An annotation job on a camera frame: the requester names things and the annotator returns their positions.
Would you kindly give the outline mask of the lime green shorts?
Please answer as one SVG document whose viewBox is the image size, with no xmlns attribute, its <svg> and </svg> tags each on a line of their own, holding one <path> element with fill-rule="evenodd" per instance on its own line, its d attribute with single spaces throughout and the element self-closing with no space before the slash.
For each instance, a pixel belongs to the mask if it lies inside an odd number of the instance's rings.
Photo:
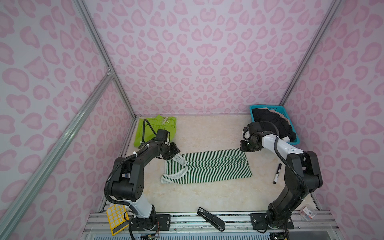
<svg viewBox="0 0 384 240">
<path fill-rule="evenodd" d="M 167 141 L 172 142 L 177 131 L 177 118 L 158 115 L 155 118 L 139 119 L 134 147 L 139 148 L 142 143 L 152 140 L 158 130 L 168 131 L 170 135 Z"/>
</svg>

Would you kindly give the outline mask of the green white striped shirt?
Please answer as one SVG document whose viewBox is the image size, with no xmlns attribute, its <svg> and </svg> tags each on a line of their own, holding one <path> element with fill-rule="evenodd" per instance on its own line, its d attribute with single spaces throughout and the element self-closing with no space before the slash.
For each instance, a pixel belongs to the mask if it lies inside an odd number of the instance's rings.
<svg viewBox="0 0 384 240">
<path fill-rule="evenodd" d="M 162 184 L 200 184 L 250 178 L 248 159 L 240 149 L 177 154 L 166 161 Z"/>
</svg>

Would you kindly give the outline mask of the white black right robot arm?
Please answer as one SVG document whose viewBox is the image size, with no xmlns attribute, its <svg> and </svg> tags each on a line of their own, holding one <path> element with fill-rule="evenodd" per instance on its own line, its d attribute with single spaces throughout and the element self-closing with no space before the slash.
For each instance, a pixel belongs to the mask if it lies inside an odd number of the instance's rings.
<svg viewBox="0 0 384 240">
<path fill-rule="evenodd" d="M 317 154 L 298 149 L 273 134 L 252 135 L 241 140 L 240 144 L 243 152 L 267 149 L 285 165 L 285 187 L 278 198 L 269 204 L 264 222 L 268 229 L 287 229 L 293 211 L 310 193 L 323 185 Z"/>
</svg>

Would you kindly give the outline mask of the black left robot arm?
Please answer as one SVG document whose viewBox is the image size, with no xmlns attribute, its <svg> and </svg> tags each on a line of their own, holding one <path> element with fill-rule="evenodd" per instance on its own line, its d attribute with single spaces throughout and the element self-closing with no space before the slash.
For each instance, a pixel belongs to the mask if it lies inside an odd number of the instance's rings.
<svg viewBox="0 0 384 240">
<path fill-rule="evenodd" d="M 132 155 L 117 158 L 105 183 L 105 198 L 112 204 L 124 205 L 132 210 L 135 214 L 132 222 L 139 227 L 152 229 L 156 224 L 156 210 L 143 196 L 144 169 L 155 158 L 167 161 L 179 153 L 175 143 L 150 141 Z"/>
</svg>

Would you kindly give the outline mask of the teal plastic laundry basket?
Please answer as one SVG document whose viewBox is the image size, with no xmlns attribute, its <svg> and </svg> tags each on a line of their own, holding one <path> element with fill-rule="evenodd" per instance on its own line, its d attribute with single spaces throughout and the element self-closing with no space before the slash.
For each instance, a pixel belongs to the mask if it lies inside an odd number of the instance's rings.
<svg viewBox="0 0 384 240">
<path fill-rule="evenodd" d="M 286 111 L 282 106 L 274 105 L 251 105 L 249 107 L 252 122 L 261 122 L 260 125 L 265 131 L 276 133 L 275 127 L 279 131 L 279 137 L 291 145 L 300 143 L 295 127 Z"/>
</svg>

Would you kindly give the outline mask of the black garment in basket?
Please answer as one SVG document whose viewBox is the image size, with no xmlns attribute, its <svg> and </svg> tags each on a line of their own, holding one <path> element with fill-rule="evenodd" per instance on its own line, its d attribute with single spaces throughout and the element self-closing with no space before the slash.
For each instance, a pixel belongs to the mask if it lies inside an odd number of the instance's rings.
<svg viewBox="0 0 384 240">
<path fill-rule="evenodd" d="M 260 125 L 263 130 L 271 131 L 276 134 L 276 129 L 279 131 L 280 139 L 293 143 L 297 140 L 297 135 L 293 131 L 291 125 L 285 119 L 282 119 L 278 114 L 271 113 L 268 109 L 256 108 L 252 109 L 252 116 L 254 117 L 255 122 L 260 122 Z"/>
</svg>

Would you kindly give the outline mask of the pink garment in basket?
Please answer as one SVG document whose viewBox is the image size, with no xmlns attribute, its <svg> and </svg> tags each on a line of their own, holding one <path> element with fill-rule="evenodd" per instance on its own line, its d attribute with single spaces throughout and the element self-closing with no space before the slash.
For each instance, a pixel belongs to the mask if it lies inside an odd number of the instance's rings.
<svg viewBox="0 0 384 240">
<path fill-rule="evenodd" d="M 277 110 L 274 110 L 274 109 L 268 109 L 271 113 L 276 113 L 278 114 L 282 119 L 285 119 L 289 125 L 291 125 L 291 120 L 289 119 L 289 117 L 287 117 L 284 113 L 280 113 L 278 112 Z"/>
</svg>

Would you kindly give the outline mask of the white marker pen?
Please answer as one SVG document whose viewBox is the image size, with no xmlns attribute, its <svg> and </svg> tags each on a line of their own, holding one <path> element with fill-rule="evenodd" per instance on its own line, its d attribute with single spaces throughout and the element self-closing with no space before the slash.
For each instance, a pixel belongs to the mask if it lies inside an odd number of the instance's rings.
<svg viewBox="0 0 384 240">
<path fill-rule="evenodd" d="M 278 182 L 278 178 L 279 178 L 281 169 L 282 169 L 282 164 L 279 164 L 279 165 L 278 165 L 278 168 L 277 168 L 277 171 L 276 171 L 276 174 L 275 174 L 274 179 L 273 179 L 273 184 L 274 184 L 274 185 L 276 185 L 277 182 Z"/>
</svg>

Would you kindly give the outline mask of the yellow calculator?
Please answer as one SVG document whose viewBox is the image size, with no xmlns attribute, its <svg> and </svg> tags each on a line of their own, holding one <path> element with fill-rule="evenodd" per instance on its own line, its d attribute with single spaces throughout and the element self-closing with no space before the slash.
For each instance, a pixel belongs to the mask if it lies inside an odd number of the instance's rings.
<svg viewBox="0 0 384 240">
<path fill-rule="evenodd" d="M 107 209 L 107 218 L 112 236 L 129 226 L 129 217 L 125 205 L 111 204 Z"/>
</svg>

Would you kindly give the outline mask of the small white red box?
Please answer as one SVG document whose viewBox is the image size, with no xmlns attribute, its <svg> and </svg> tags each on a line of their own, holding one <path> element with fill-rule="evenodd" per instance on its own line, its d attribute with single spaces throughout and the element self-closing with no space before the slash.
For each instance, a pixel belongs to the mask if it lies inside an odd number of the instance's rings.
<svg viewBox="0 0 384 240">
<path fill-rule="evenodd" d="M 311 221 L 317 215 L 316 212 L 308 206 L 304 206 L 300 210 L 301 217 L 306 221 Z"/>
</svg>

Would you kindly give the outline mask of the black stapler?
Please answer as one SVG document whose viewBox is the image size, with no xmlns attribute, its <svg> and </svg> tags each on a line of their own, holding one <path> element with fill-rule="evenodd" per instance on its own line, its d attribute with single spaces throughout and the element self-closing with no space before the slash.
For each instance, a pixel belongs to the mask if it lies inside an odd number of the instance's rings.
<svg viewBox="0 0 384 240">
<path fill-rule="evenodd" d="M 202 217 L 205 221 L 210 223 L 214 228 L 216 228 L 220 232 L 223 232 L 226 229 L 225 222 L 222 219 L 201 207 L 199 207 L 199 209 L 197 210 L 197 215 Z"/>
</svg>

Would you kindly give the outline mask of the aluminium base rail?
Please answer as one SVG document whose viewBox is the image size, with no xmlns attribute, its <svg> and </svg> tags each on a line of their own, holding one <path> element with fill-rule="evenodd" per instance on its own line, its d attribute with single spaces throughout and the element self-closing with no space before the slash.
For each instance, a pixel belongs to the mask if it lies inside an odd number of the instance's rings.
<svg viewBox="0 0 384 240">
<path fill-rule="evenodd" d="M 197 212 L 159 213 L 156 215 L 156 227 L 164 234 L 229 234 L 229 233 L 283 233 L 288 230 L 291 235 L 325 234 L 329 240 L 342 240 L 341 229 L 329 211 L 315 211 L 312 220 L 305 220 L 299 211 L 273 227 L 267 225 L 266 213 L 256 212 L 211 212 L 202 217 Z"/>
</svg>

